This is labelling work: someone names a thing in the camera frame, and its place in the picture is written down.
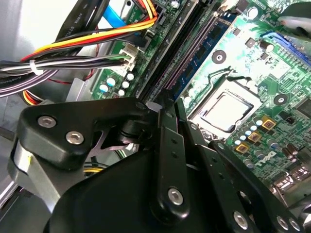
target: yellow wire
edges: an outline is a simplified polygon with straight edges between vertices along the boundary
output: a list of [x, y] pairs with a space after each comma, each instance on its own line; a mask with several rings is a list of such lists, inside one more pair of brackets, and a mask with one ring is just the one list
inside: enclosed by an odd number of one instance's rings
[[25, 101], [26, 101], [28, 104], [34, 105], [34, 103], [31, 103], [31, 102], [27, 99], [26, 94], [25, 94], [25, 91], [23, 91], [23, 97], [24, 97]]
[[157, 12], [156, 12], [156, 10], [155, 10], [154, 5], [152, 4], [152, 2], [151, 2], [150, 0], [147, 0], [147, 2], [148, 2], [149, 6], [150, 6], [150, 8], [151, 8], [152, 13], [154, 14], [154, 16], [156, 16], [156, 15], [157, 15]]
[[62, 42], [58, 42], [58, 43], [53, 43], [50, 45], [45, 45], [42, 46], [41, 48], [37, 49], [35, 52], [41, 52], [43, 50], [47, 50], [47, 49], [51, 49], [51, 48], [55, 48], [55, 47], [59, 47], [59, 46], [63, 46], [63, 45], [67, 45], [67, 44], [71, 44], [71, 43], [78, 43], [84, 40], [89, 40], [89, 39], [94, 39], [94, 38], [98, 38], [101, 36], [106, 36], [106, 35], [111, 35], [111, 34], [119, 34], [119, 33], [128, 33], [128, 32], [135, 32], [135, 31], [140, 31], [140, 30], [144, 30], [146, 28], [149, 28], [151, 26], [154, 25], [153, 23], [147, 24], [147, 25], [143, 25], [140, 27], [129, 27], [129, 28], [117, 28], [108, 32], [103, 32], [103, 33], [98, 33], [98, 34], [93, 34], [93, 35], [87, 35], [87, 36], [82, 36], [76, 39], [71, 39], [71, 40], [66, 40], [66, 41], [62, 41]]
[[94, 167], [94, 168], [84, 168], [84, 172], [100, 172], [102, 171], [103, 168], [97, 168], [97, 167]]
[[151, 12], [151, 9], [150, 9], [150, 6], [149, 6], [147, 0], [142, 0], [142, 1], [143, 1], [144, 5], [146, 7], [146, 10], [148, 12], [149, 18], [152, 19], [153, 15], [152, 15], [152, 12]]

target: green circuit board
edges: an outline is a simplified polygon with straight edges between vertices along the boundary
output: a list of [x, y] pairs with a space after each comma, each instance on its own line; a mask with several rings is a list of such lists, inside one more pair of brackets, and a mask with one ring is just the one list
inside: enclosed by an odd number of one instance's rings
[[[192, 80], [194, 91], [191, 93], [191, 101], [185, 102], [187, 114], [190, 115], [200, 101], [212, 91], [212, 87], [218, 82], [220, 76], [209, 79], [209, 75], [220, 70], [233, 70], [231, 77], [251, 77], [259, 87], [258, 95], [262, 101], [262, 106], [241, 125], [239, 129], [246, 126], [255, 116], [270, 117], [276, 126], [271, 131], [258, 129], [261, 139], [258, 143], [244, 142], [248, 147], [245, 154], [235, 150], [236, 145], [232, 141], [241, 130], [237, 130], [226, 143], [233, 149], [241, 159], [251, 159], [255, 165], [253, 172], [258, 177], [273, 182], [274, 178], [293, 163], [281, 152], [281, 148], [288, 143], [293, 143], [295, 147], [311, 148], [311, 120], [302, 115], [298, 110], [300, 103], [307, 100], [311, 95], [311, 69], [302, 63], [294, 54], [287, 51], [273, 40], [266, 40], [274, 45], [272, 52], [267, 52], [266, 59], [261, 59], [265, 53], [259, 47], [260, 36], [269, 31], [284, 31], [283, 26], [278, 22], [279, 14], [291, 3], [298, 2], [292, 0], [275, 1], [249, 1], [248, 9], [256, 7], [258, 16], [250, 20], [246, 14], [239, 16], [227, 30], [226, 34], [219, 41], [213, 51], [223, 50], [226, 53], [226, 60], [222, 64], [212, 62], [212, 54], [200, 67]], [[252, 38], [255, 43], [251, 48], [247, 46], [247, 41]], [[279, 94], [286, 94], [288, 100], [283, 105], [276, 105], [274, 98]], [[224, 114], [230, 114], [234, 107], [229, 108]], [[283, 120], [279, 113], [286, 111], [292, 115], [293, 124]], [[275, 139], [279, 144], [278, 149], [271, 149], [267, 140]], [[266, 157], [262, 160], [254, 155], [254, 151], [261, 150]]]
[[[159, 45], [164, 40], [165, 36], [167, 35], [168, 31], [170, 30], [170, 27], [172, 23], [174, 22], [175, 18], [178, 16], [178, 13], [180, 12], [178, 9], [174, 9], [171, 6], [171, 2], [167, 0], [157, 0], [154, 1], [158, 6], [163, 9], [163, 16], [165, 17], [165, 20], [163, 20], [162, 23], [157, 23], [156, 27], [152, 27], [151, 31], [154, 35], [148, 48], [142, 52], [138, 51], [138, 54], [136, 56], [136, 64], [135, 64], [135, 74], [137, 77], [140, 77], [142, 73], [145, 71], [148, 63], [150, 62], [151, 58], [155, 55], [157, 52], [157, 49], [159, 48]], [[145, 14], [137, 7], [134, 6], [132, 10], [130, 11], [128, 20], [126, 24], [133, 24], [141, 21], [145, 17]], [[115, 42], [111, 54], [118, 54], [121, 49], [123, 49], [126, 46], [125, 42]], [[108, 92], [103, 92], [100, 90], [100, 85], [105, 84], [106, 80], [109, 78], [109, 76], [113, 75], [114, 79], [116, 79], [116, 85], [114, 87], [109, 87]], [[93, 99], [94, 100], [100, 100], [100, 99], [110, 99], [110, 98], [118, 98], [118, 90], [121, 88], [121, 83], [124, 80], [124, 77], [121, 75], [115, 73], [112, 70], [109, 69], [103, 69], [102, 72], [100, 72], [98, 81], [93, 89]], [[135, 89], [138, 84], [142, 84], [143, 79], [142, 78], [136, 78], [133, 81], [130, 82], [129, 88], [125, 91], [124, 97], [130, 97], [135, 95]]]

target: black ram slot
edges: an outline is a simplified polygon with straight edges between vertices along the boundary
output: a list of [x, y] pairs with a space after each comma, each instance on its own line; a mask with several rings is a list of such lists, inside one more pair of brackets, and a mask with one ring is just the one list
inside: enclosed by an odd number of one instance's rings
[[[187, 7], [183, 11], [181, 11], [181, 14], [187, 13]], [[161, 59], [159, 59], [159, 55], [156, 53], [156, 56], [152, 58], [152, 60], [149, 63], [149, 69], [147, 68], [146, 71], [143, 73], [142, 77], [145, 78], [146, 82], [144, 87], [141, 88], [141, 92], [138, 93], [138, 98], [142, 101], [147, 101], [148, 95], [151, 93], [151, 89], [154, 88], [154, 85], [158, 82], [158, 80], [161, 78], [162, 74], [168, 67], [168, 64], [172, 61], [174, 56], [178, 53], [180, 46], [184, 43], [184, 41], [187, 39], [187, 37], [191, 34], [191, 31], [196, 27], [196, 25], [200, 22], [200, 18], [202, 14], [206, 10], [206, 5], [202, 3], [201, 1], [196, 4], [196, 6], [193, 8], [191, 14], [189, 15], [186, 23], [178, 33], [176, 39], [171, 43], [170, 46], [165, 44], [165, 42], [172, 37], [165, 38], [163, 40], [163, 43], [159, 47], [158, 50], [165, 51]]]

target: screw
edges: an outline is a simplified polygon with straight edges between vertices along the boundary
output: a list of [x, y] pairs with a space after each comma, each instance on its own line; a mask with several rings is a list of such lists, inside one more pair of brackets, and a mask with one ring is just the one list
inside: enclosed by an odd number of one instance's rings
[[136, 102], [136, 107], [141, 109], [141, 110], [145, 110], [146, 109], [146, 106], [143, 103], [141, 103], [141, 102]]
[[244, 218], [244, 216], [239, 212], [239, 211], [235, 211], [233, 213], [233, 217], [235, 222], [243, 229], [246, 230], [248, 228], [248, 223], [246, 221], [246, 219]]
[[70, 144], [80, 145], [84, 141], [84, 137], [81, 133], [76, 131], [71, 131], [66, 134], [66, 139]]
[[282, 219], [280, 216], [276, 217], [277, 222], [280, 224], [280, 226], [284, 229], [284, 230], [288, 230], [288, 225], [287, 223], [284, 221], [284, 219]]
[[217, 143], [217, 145], [219, 146], [220, 149], [225, 149], [225, 147], [223, 146], [223, 144], [221, 144], [220, 142]]
[[293, 220], [292, 218], [289, 219], [290, 224], [297, 230], [300, 231], [300, 226]]
[[38, 124], [44, 128], [53, 128], [56, 125], [56, 120], [50, 116], [42, 116], [39, 117]]
[[174, 205], [181, 205], [184, 202], [183, 195], [175, 188], [169, 189], [169, 199]]
[[197, 127], [195, 124], [193, 124], [193, 123], [192, 123], [190, 126], [191, 126], [191, 128], [193, 128], [194, 130], [197, 130], [197, 129], [198, 129], [198, 127]]

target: white wire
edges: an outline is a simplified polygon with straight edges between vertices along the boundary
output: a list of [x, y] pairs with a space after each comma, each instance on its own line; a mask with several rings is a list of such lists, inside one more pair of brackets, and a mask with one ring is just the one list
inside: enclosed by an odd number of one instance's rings
[[[101, 59], [107, 59], [107, 58], [113, 58], [113, 57], [119, 57], [120, 54], [115, 55], [108, 55], [108, 56], [102, 56], [102, 57], [93, 57], [93, 58], [86, 58], [86, 59], [75, 59], [75, 60], [63, 60], [63, 61], [54, 61], [54, 62], [46, 62], [41, 64], [35, 64], [35, 67], [47, 67], [47, 66], [56, 66], [56, 65], [62, 65], [62, 64], [74, 64], [74, 63], [86, 63], [86, 62], [94, 62]], [[6, 71], [12, 71], [12, 70], [19, 70], [19, 69], [32, 69], [31, 65], [24, 65], [24, 66], [15, 66], [15, 67], [6, 67], [0, 69], [0, 72], [6, 72]]]

